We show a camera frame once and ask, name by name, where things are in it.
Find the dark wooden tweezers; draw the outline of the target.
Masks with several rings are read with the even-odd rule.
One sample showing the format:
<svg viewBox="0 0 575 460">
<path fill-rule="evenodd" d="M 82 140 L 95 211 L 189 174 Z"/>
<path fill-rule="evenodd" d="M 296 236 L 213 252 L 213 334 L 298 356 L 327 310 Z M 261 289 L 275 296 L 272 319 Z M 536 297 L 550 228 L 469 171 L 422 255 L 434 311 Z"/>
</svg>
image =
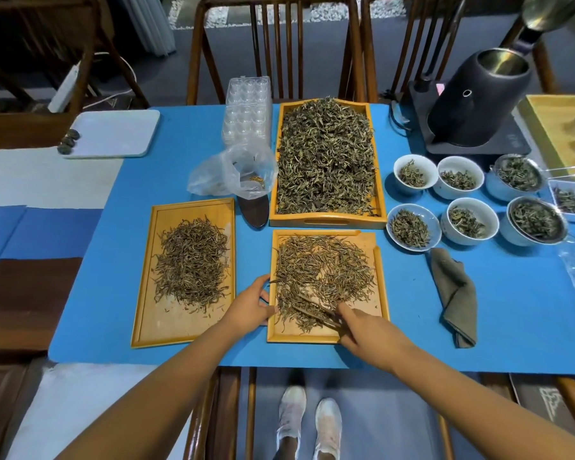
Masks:
<svg viewBox="0 0 575 460">
<path fill-rule="evenodd" d="M 303 313 L 308 317 L 320 321 L 325 326 L 334 329 L 336 331 L 341 331 L 345 329 L 344 322 L 336 310 L 330 309 L 325 305 L 322 305 L 317 301 L 314 301 L 313 299 L 310 299 L 309 297 L 302 294 L 299 294 L 299 298 L 302 301 L 311 304 L 313 306 L 313 309 L 309 310 L 297 304 L 292 306 L 293 309 L 298 310 L 300 313 Z"/>
</svg>

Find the white porcelain cup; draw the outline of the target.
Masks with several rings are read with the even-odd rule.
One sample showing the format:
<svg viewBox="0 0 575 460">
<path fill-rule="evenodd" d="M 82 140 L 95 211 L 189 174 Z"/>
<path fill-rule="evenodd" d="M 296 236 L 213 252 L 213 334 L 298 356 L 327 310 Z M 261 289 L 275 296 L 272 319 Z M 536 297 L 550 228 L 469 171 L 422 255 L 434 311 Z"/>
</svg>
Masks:
<svg viewBox="0 0 575 460">
<path fill-rule="evenodd" d="M 448 156 L 437 165 L 438 181 L 433 190 L 446 200 L 472 197 L 484 184 L 482 168 L 471 159 Z"/>
<path fill-rule="evenodd" d="M 393 172 L 398 192 L 407 196 L 428 190 L 438 181 L 437 165 L 419 154 L 399 157 L 394 162 Z"/>
<path fill-rule="evenodd" d="M 441 216 L 440 226 L 452 242 L 474 247 L 492 239 L 498 233 L 500 222 L 488 204 L 466 197 L 449 204 Z"/>
</svg>

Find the black electric kettle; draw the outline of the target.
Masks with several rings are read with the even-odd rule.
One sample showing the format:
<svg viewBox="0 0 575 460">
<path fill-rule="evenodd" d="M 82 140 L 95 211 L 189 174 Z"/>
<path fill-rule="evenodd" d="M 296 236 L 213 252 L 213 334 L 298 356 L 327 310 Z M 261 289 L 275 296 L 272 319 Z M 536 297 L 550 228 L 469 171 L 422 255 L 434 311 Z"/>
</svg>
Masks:
<svg viewBox="0 0 575 460">
<path fill-rule="evenodd" d="M 429 111 L 433 145 L 486 144 L 525 95 L 532 76 L 528 55 L 542 35 L 575 15 L 575 0 L 524 0 L 520 28 L 501 46 L 471 55 Z"/>
</svg>

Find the person's right white shoe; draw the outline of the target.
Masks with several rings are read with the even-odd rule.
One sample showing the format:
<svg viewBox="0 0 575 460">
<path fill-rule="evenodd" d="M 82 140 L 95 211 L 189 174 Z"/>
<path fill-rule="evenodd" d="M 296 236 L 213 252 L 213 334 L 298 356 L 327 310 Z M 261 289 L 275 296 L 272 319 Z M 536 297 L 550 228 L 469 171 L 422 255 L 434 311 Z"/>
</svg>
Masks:
<svg viewBox="0 0 575 460">
<path fill-rule="evenodd" d="M 335 399 L 320 400 L 315 412 L 316 442 L 313 460 L 340 460 L 342 417 Z"/>
</svg>

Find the small square wooden tray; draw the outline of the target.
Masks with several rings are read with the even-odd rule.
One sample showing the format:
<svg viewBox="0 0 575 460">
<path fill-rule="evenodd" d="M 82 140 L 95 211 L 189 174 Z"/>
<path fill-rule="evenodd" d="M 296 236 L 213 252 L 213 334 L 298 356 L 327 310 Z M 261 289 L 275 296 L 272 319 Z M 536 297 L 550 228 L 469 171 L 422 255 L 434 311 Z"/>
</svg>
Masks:
<svg viewBox="0 0 575 460">
<path fill-rule="evenodd" d="M 337 305 L 390 320 L 381 249 L 373 232 L 277 229 L 273 232 L 269 343 L 336 344 Z"/>
</svg>

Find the big pile of tea leaves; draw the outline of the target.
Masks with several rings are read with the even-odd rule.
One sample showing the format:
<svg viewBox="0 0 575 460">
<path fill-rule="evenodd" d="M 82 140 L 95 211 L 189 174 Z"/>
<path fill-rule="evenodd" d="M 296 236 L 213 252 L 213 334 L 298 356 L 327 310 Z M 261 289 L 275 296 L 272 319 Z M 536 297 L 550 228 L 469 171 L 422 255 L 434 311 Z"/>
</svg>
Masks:
<svg viewBox="0 0 575 460">
<path fill-rule="evenodd" d="M 331 97 L 284 108 L 276 213 L 377 217 L 373 129 L 365 109 Z"/>
</svg>

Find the pale yellow wooden tray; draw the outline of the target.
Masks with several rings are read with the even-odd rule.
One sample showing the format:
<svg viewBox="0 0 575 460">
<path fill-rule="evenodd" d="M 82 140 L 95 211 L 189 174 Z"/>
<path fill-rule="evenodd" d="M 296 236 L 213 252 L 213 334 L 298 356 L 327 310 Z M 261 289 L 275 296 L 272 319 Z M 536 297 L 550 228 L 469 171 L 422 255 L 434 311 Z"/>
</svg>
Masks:
<svg viewBox="0 0 575 460">
<path fill-rule="evenodd" d="M 575 95 L 529 94 L 517 109 L 548 169 L 575 166 L 573 138 L 562 130 L 575 118 Z"/>
</svg>

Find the white and blue table cloth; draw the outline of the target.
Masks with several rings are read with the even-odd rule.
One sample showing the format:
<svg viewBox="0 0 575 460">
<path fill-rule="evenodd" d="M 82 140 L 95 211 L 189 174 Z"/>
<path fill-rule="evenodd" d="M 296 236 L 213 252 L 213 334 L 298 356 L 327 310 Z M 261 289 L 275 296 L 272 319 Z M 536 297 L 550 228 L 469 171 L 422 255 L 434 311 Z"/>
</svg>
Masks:
<svg viewBox="0 0 575 460">
<path fill-rule="evenodd" d="M 0 149 L 0 260 L 83 257 L 122 163 Z"/>
</svg>

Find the person's left hand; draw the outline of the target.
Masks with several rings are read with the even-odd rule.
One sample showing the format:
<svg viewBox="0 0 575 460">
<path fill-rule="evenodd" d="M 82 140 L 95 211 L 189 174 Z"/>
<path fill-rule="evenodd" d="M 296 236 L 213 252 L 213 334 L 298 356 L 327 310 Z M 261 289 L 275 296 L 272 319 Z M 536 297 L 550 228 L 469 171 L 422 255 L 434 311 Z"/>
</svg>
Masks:
<svg viewBox="0 0 575 460">
<path fill-rule="evenodd" d="M 234 339 L 241 339 L 259 326 L 267 324 L 258 322 L 258 305 L 270 305 L 270 296 L 265 290 L 269 280 L 270 274 L 256 278 L 238 294 L 221 318 L 222 327 L 227 329 Z"/>
</svg>

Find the clear plastic bag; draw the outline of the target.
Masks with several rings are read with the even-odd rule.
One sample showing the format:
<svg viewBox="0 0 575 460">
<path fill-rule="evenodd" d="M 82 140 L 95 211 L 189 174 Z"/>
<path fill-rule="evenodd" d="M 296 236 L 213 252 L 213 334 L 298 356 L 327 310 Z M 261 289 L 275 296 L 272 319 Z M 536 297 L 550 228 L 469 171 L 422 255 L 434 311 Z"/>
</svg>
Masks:
<svg viewBox="0 0 575 460">
<path fill-rule="evenodd" d="M 262 140 L 253 138 L 203 161 L 189 174 L 187 190 L 199 196 L 256 200 L 272 191 L 277 176 L 275 154 Z"/>
</svg>

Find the spread golden tea leaves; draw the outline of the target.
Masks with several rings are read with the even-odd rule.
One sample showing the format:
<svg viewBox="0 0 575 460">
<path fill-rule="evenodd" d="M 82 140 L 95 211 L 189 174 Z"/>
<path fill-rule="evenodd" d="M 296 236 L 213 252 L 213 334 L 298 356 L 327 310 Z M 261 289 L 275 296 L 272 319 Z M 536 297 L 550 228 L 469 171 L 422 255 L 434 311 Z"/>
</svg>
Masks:
<svg viewBox="0 0 575 460">
<path fill-rule="evenodd" d="M 284 235 L 273 247 L 275 258 L 271 283 L 284 334 L 330 334 L 332 329 L 292 308 L 297 304 L 312 310 L 299 298 L 305 295 L 337 311 L 338 304 L 372 305 L 378 292 L 374 256 L 357 242 L 356 236 Z"/>
</svg>

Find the long narrow wooden tray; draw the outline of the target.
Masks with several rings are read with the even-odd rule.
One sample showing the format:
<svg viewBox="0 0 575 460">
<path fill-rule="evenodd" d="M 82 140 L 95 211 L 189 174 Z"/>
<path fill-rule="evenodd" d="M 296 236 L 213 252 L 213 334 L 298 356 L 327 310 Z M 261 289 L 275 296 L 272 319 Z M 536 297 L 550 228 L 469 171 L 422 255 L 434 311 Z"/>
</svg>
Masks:
<svg viewBox="0 0 575 460">
<path fill-rule="evenodd" d="M 191 313 L 174 299 L 164 298 L 155 302 L 154 255 L 162 250 L 158 234 L 176 227 L 183 219 L 205 216 L 228 236 L 229 263 L 222 283 L 228 286 L 227 295 L 212 305 L 207 313 Z M 132 348 L 191 342 L 224 316 L 237 295 L 235 222 L 235 201 L 231 197 L 153 206 L 131 338 Z"/>
</svg>

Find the person's right hand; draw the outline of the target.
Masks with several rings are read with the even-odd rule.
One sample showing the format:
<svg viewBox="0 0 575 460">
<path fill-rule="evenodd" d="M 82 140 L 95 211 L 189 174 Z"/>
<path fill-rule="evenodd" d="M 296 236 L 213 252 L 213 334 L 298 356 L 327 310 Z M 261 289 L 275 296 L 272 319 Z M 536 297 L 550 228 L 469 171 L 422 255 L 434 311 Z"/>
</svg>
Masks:
<svg viewBox="0 0 575 460">
<path fill-rule="evenodd" d="M 371 366 L 397 376 L 405 356 L 414 348 L 407 336 L 383 317 L 352 309 L 345 302 L 338 304 L 337 311 L 360 346 L 347 350 Z"/>
</svg>

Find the white curtain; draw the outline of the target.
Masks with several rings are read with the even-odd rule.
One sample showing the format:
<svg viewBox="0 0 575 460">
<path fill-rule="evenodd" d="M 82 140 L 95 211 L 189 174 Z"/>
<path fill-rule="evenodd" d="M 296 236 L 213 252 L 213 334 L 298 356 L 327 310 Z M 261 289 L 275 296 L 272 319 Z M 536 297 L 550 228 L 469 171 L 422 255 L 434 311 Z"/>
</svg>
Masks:
<svg viewBox="0 0 575 460">
<path fill-rule="evenodd" d="M 173 31 L 161 0 L 120 0 L 146 53 L 164 58 L 176 53 Z"/>
</svg>

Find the blue patterned shallow bowl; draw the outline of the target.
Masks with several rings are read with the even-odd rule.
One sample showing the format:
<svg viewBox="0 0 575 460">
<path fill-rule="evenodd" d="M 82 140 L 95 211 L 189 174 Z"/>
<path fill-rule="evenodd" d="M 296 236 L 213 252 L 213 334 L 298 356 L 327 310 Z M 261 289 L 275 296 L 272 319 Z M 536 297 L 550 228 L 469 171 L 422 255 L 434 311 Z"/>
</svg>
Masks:
<svg viewBox="0 0 575 460">
<path fill-rule="evenodd" d="M 403 203 L 387 215 L 386 231 L 398 246 L 412 253 L 425 253 L 441 238 L 440 222 L 430 210 L 414 203 Z"/>
</svg>

